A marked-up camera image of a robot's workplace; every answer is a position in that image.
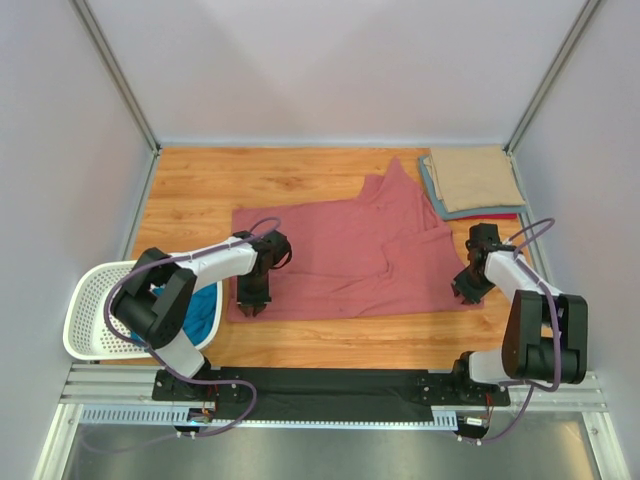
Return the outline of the pink t shirt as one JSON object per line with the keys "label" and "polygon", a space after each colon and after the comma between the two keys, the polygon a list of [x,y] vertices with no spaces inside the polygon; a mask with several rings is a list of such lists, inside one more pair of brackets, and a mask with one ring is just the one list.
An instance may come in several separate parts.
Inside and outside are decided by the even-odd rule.
{"label": "pink t shirt", "polygon": [[451,283],[464,266],[449,226],[394,159],[351,199],[237,209],[232,229],[281,221],[292,259],[269,274],[257,322],[466,311]]}

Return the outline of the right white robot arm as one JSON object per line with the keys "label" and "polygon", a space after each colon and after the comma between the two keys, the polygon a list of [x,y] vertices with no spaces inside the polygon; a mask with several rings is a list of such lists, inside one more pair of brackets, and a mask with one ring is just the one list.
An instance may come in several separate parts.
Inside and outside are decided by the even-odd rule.
{"label": "right white robot arm", "polygon": [[465,247],[468,265],[452,281],[454,295],[478,305],[497,289],[510,311],[501,347],[461,354],[453,372],[471,384],[528,384],[549,392],[581,383],[587,373],[587,301],[544,280],[520,246],[500,238],[495,224],[472,226]]}

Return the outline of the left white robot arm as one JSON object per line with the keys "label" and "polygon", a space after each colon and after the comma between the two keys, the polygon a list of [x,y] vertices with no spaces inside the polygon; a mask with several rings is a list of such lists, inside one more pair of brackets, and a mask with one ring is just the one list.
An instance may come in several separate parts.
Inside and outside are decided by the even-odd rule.
{"label": "left white robot arm", "polygon": [[113,330],[112,321],[118,320],[163,365],[153,399],[212,401],[222,381],[184,331],[194,294],[235,278],[239,310],[255,317],[271,302],[269,273],[291,259],[287,237],[276,230],[241,231],[223,243],[174,255],[150,248],[107,294],[105,325]]}

